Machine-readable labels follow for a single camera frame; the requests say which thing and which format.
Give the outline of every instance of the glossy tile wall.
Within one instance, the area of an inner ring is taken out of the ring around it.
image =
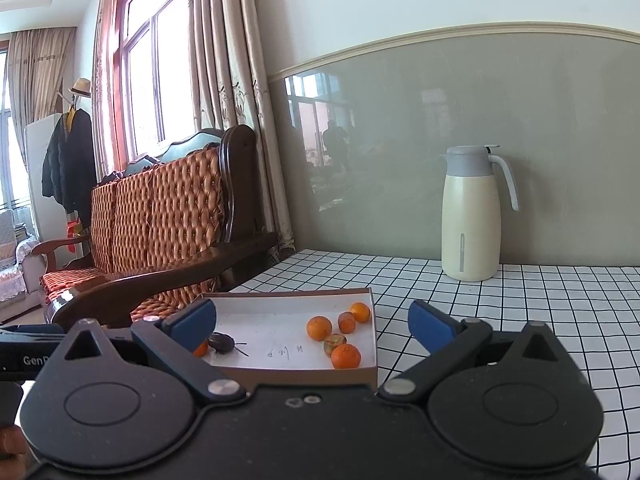
[[[439,258],[438,155],[500,144],[522,209],[510,209],[496,168],[503,263],[640,264],[638,44],[450,38],[337,61],[270,89],[299,249]]]

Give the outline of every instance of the shallow box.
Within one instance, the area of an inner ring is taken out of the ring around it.
[[[216,332],[229,334],[237,349],[203,359],[241,383],[249,391],[258,384],[369,384],[378,387],[376,316],[369,288],[313,290],[304,292],[210,293],[216,305]],[[306,322],[325,316],[338,330],[338,315],[361,301],[371,309],[366,323],[346,334],[362,356],[360,367],[335,370],[322,349],[322,342],[306,334]]]

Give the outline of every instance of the jacket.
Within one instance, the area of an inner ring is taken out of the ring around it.
[[[56,124],[42,164],[42,195],[52,196],[67,213],[78,211],[82,226],[91,225],[91,190],[97,185],[91,117],[76,111],[71,131],[66,116]]]

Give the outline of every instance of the wooden sofa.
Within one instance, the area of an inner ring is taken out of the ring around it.
[[[93,317],[112,328],[166,317],[202,292],[229,290],[260,273],[276,235],[263,232],[255,133],[205,130],[149,156],[92,192],[91,252],[57,269],[49,240],[41,278],[47,322],[68,330]]]

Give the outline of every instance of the gray jug top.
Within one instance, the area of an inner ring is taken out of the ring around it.
[[[452,146],[447,149],[447,174],[451,176],[487,176],[494,174],[485,146]]]

